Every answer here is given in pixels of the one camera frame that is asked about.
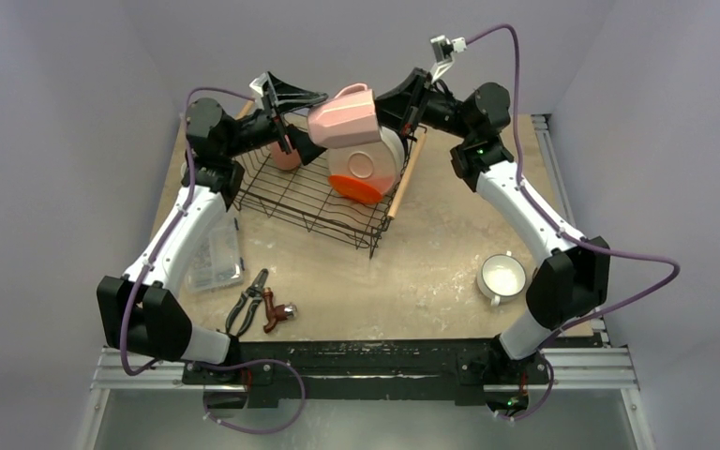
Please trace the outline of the light pink mug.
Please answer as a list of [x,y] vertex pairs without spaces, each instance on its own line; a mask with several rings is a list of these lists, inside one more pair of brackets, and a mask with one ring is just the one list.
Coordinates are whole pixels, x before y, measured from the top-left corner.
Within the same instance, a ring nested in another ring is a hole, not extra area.
[[316,145],[327,149],[378,142],[381,132],[373,90],[365,83],[344,87],[309,111],[307,133]]

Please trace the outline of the pink rimmed large plate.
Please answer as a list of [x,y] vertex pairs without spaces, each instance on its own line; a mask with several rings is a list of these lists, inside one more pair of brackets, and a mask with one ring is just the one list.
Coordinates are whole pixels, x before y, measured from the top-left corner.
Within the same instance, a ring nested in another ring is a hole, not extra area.
[[400,180],[395,173],[395,163],[387,145],[377,142],[329,149],[326,153],[331,175],[345,175],[363,181],[387,194]]

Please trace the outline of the black wire dish rack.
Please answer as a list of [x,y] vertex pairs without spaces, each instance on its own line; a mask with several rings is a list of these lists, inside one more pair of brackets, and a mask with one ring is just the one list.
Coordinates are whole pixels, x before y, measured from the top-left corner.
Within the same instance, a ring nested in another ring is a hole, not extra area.
[[273,163],[269,146],[239,158],[247,170],[238,199],[239,209],[252,209],[348,244],[366,249],[372,256],[383,234],[394,220],[394,210],[403,197],[404,178],[411,173],[408,165],[414,150],[426,142],[427,129],[400,138],[405,146],[404,168],[399,182],[376,204],[362,204],[337,194],[327,182],[330,174],[326,153],[307,166],[291,171],[279,170]]

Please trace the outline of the orange plate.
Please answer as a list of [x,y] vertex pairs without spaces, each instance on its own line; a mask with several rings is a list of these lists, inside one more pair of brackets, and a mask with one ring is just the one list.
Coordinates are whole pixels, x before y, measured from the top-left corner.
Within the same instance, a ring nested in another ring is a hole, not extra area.
[[340,196],[362,204],[379,203],[384,194],[363,181],[345,175],[329,175],[327,182]]

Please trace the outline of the white enamel mug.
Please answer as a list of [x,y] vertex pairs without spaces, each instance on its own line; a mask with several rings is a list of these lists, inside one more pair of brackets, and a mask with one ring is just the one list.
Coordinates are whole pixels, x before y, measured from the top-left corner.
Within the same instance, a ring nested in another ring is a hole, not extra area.
[[520,295],[527,280],[524,265],[511,251],[489,256],[476,273],[476,286],[493,308]]

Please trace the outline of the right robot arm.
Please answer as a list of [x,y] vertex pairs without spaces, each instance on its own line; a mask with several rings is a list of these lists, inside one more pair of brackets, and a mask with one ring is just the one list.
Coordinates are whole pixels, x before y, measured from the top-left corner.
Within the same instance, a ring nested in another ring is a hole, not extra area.
[[444,82],[416,68],[374,105],[379,123],[400,134],[425,125],[459,137],[450,151],[456,176],[504,216],[538,264],[525,311],[489,344],[486,373],[510,382],[557,331],[604,304],[608,243],[588,239],[532,190],[501,138],[512,122],[503,86],[485,82],[459,100]]

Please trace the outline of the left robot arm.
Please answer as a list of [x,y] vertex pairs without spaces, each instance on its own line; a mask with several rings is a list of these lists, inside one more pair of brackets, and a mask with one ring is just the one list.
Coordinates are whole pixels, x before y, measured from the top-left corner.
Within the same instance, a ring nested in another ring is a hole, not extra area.
[[129,376],[140,375],[160,361],[205,364],[218,383],[231,383],[241,374],[237,337],[195,324],[176,296],[197,248],[239,193],[245,169],[237,157],[270,143],[279,143],[286,151],[299,143],[315,150],[310,138],[293,130],[284,117],[328,98],[270,72],[250,86],[249,101],[257,108],[241,117],[225,112],[210,96],[213,88],[190,91],[181,117],[187,172],[175,203],[136,261],[97,286],[107,343],[120,352]]

